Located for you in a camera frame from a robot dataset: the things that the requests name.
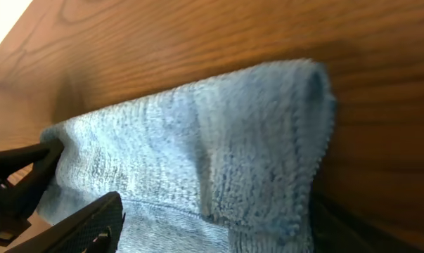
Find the towel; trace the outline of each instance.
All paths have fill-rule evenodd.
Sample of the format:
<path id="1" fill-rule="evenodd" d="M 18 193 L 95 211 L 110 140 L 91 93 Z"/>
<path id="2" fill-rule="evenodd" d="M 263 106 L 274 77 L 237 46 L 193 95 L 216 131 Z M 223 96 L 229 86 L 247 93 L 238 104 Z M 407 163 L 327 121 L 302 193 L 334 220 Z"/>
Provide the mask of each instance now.
<path id="1" fill-rule="evenodd" d="M 37 211 L 55 224 L 110 191 L 118 252 L 313 252 L 311 182 L 333 129 L 324 66 L 262 63 L 74 117 Z"/>

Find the wooden table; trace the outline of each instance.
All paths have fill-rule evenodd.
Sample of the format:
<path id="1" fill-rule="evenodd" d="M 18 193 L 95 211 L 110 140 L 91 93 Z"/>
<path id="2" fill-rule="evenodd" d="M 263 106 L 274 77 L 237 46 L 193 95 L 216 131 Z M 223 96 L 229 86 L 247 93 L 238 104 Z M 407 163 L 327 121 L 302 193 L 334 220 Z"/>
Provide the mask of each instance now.
<path id="1" fill-rule="evenodd" d="M 424 0 L 34 0 L 0 45 L 0 150 L 107 105 L 266 60 L 327 64 L 320 190 L 424 249 Z"/>

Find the wood grain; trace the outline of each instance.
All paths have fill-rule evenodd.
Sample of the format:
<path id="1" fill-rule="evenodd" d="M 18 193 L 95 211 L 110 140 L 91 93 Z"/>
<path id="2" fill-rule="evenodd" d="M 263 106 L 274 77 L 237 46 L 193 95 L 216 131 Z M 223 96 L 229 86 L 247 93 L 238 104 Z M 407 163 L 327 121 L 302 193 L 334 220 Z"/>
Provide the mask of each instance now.
<path id="1" fill-rule="evenodd" d="M 424 249 L 424 0 L 34 0 L 0 45 L 0 150 L 75 115 L 266 60 L 327 64 L 315 189 Z"/>

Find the blue towel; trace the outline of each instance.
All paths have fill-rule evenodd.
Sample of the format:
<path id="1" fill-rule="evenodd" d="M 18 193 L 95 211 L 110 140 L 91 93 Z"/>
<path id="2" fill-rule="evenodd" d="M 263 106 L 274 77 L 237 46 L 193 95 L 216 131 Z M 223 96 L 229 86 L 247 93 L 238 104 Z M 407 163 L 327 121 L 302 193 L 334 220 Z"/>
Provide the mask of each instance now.
<path id="1" fill-rule="evenodd" d="M 321 64 L 263 63 L 46 129 L 65 150 L 39 215 L 55 224 L 109 191 L 118 252 L 313 252 L 307 206 L 333 128 Z"/>

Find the folded towel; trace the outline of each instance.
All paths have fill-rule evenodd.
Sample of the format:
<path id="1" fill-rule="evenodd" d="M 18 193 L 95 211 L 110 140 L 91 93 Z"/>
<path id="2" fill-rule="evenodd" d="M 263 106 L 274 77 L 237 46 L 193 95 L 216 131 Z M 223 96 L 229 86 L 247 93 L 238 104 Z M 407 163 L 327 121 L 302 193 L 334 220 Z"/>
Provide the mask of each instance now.
<path id="1" fill-rule="evenodd" d="M 119 252 L 312 252 L 307 205 L 333 128 L 323 66 L 263 63 L 45 130 L 65 150 L 38 213 L 122 196 Z"/>

